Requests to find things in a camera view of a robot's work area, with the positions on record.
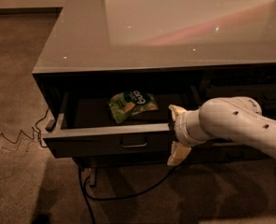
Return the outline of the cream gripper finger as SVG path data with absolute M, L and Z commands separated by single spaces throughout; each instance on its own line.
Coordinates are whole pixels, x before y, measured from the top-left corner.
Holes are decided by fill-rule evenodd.
M 171 147 L 171 155 L 167 161 L 168 166 L 178 166 L 181 164 L 191 152 L 191 147 L 185 146 L 180 142 L 173 141 Z
M 178 105 L 169 105 L 168 108 L 172 113 L 173 120 L 176 120 L 179 115 L 186 112 L 186 109 Z

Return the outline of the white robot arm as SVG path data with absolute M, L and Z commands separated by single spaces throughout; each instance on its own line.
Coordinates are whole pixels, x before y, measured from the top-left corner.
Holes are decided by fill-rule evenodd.
M 179 165 L 192 148 L 215 138 L 256 148 L 276 160 L 276 120 L 262 115 L 250 97 L 213 98 L 196 110 L 170 105 L 174 134 L 169 166 Z

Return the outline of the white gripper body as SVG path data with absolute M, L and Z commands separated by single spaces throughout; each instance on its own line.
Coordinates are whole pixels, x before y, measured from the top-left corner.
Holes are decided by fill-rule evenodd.
M 175 119 L 174 132 L 181 144 L 194 147 L 213 138 L 201 128 L 199 114 L 198 109 L 186 111 Z

